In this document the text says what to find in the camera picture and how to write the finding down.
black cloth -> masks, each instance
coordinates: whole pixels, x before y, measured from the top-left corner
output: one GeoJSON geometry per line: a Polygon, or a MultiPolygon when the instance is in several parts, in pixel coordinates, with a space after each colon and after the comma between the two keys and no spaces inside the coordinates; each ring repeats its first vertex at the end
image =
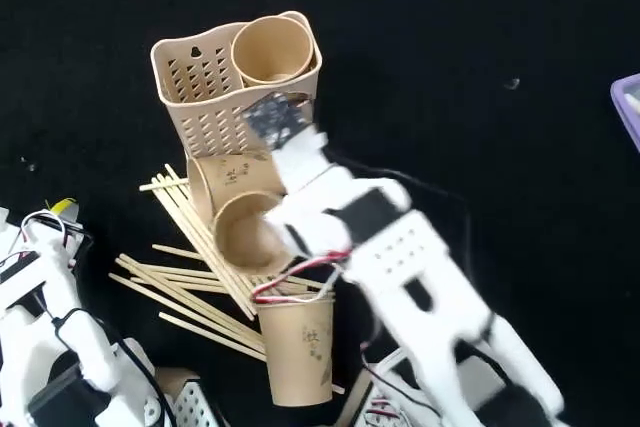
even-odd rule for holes
{"type": "MultiPolygon", "coordinates": [[[[566,420],[625,425],[640,348],[640,171],[609,87],[640,70],[636,5],[0,0],[0,205],[28,212],[76,197],[97,238],[80,274],[87,305],[156,365],[202,375],[232,425],[333,422],[343,399],[273,407],[262,364],[162,322],[157,304],[106,278],[119,252],[178,265],[151,244],[188,246],[137,190],[165,162],[184,169],[156,93],[152,45],[300,10],[324,54],[317,113],[331,148],[465,196],[478,288],[556,380],[566,420]]],[[[460,210],[409,189],[459,258],[460,210]]],[[[370,326],[361,296],[339,285],[336,382],[355,378],[370,326]]]]}

tilted paper cup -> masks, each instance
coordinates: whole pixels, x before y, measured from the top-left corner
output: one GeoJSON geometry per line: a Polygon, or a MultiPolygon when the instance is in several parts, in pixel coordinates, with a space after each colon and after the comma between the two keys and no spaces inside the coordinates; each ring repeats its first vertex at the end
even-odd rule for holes
{"type": "Polygon", "coordinates": [[[275,405],[331,400],[332,296],[311,303],[257,304],[275,405]]]}
{"type": "Polygon", "coordinates": [[[285,193],[267,152],[188,158],[187,176],[193,206],[207,225],[213,221],[216,211],[243,192],[285,193]]]}
{"type": "Polygon", "coordinates": [[[313,39],[299,22],[269,16],[245,25],[231,44],[231,61],[249,86],[278,84],[302,74],[313,57],[313,39]]]}
{"type": "Polygon", "coordinates": [[[263,214],[280,203],[268,192],[245,192],[228,201],[213,222],[215,247],[230,267],[251,275],[282,271],[293,260],[263,214]]]}

white robotic arm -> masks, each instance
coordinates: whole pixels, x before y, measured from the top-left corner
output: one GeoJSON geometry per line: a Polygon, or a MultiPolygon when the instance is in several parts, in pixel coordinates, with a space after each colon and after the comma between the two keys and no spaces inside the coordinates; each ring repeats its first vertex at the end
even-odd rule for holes
{"type": "Polygon", "coordinates": [[[354,179],[346,168],[331,165],[320,150],[324,135],[301,120],[292,99],[291,94],[272,94],[246,114],[272,149],[287,187],[282,204],[265,215],[283,242],[304,256],[352,249],[343,278],[362,289],[410,360],[443,425],[484,425],[462,393],[453,353],[459,341],[490,352],[521,387],[518,392],[526,392],[524,400],[534,400],[533,407],[527,405],[535,412],[523,415],[545,420],[530,425],[561,425],[556,418],[564,407],[559,389],[509,323],[474,290],[428,219],[410,209],[402,185],[392,179],[354,179]],[[276,121],[270,122],[274,114],[276,121]],[[280,129],[276,135],[274,128],[280,129]],[[413,281],[430,295],[430,310],[422,310],[407,290],[413,281]]]}
{"type": "MultiPolygon", "coordinates": [[[[51,216],[46,211],[39,214],[51,216]]],[[[55,419],[49,413],[60,412],[60,406],[66,403],[71,403],[70,416],[81,411],[83,406],[73,404],[78,400],[73,392],[82,388],[84,381],[90,386],[87,392],[106,395],[96,394],[107,405],[97,409],[92,422],[101,427],[144,426],[144,405],[153,393],[152,387],[123,349],[112,346],[96,320],[80,308],[63,238],[64,235],[47,241],[31,239],[22,248],[30,253],[0,271],[0,421],[32,427],[45,425],[38,421],[42,417],[47,426],[71,425],[71,417],[55,419]],[[40,288],[42,297],[37,293],[40,288]],[[33,295],[46,309],[39,316],[19,304],[33,295]],[[81,378],[74,378],[71,372],[65,377],[68,384],[58,384],[53,389],[49,383],[52,366],[69,349],[78,356],[81,378]]],[[[153,373],[140,345],[132,339],[125,343],[153,373]]]]}

black plastic part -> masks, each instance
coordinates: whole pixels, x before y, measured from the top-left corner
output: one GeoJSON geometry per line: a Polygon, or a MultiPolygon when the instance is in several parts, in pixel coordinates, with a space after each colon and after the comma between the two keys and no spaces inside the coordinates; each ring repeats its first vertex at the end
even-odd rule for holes
{"type": "Polygon", "coordinates": [[[402,216],[380,189],[370,190],[342,210],[327,209],[324,213],[347,225],[354,246],[366,242],[402,216]]]}
{"type": "Polygon", "coordinates": [[[486,427],[551,427],[535,397],[516,384],[498,392],[476,411],[476,415],[486,427]]]}
{"type": "Polygon", "coordinates": [[[38,392],[27,410],[38,427],[91,427],[110,401],[109,394],[82,378],[75,364],[38,392]]]}
{"type": "Polygon", "coordinates": [[[18,272],[21,272],[23,269],[27,268],[31,263],[35,262],[40,255],[37,252],[29,252],[21,259],[18,259],[16,263],[14,263],[11,267],[6,269],[0,274],[0,284],[6,282],[11,277],[16,275],[18,272]]]}
{"type": "Polygon", "coordinates": [[[310,100],[307,94],[272,92],[247,108],[243,116],[269,150],[276,150],[308,125],[299,106],[310,100]]]}

beige plastic basket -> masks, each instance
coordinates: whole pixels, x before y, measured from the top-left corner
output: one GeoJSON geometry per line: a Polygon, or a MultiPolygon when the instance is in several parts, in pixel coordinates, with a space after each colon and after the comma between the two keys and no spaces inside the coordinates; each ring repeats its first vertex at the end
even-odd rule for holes
{"type": "MultiPolygon", "coordinates": [[[[165,39],[151,49],[151,63],[160,100],[188,155],[235,154],[264,149],[242,112],[270,92],[304,92],[316,96],[322,55],[307,18],[300,12],[280,14],[304,25],[314,43],[308,70],[278,85],[245,88],[231,62],[231,43],[244,22],[221,25],[202,34],[165,39]]],[[[311,108],[304,111],[311,120],[311,108]]]]}

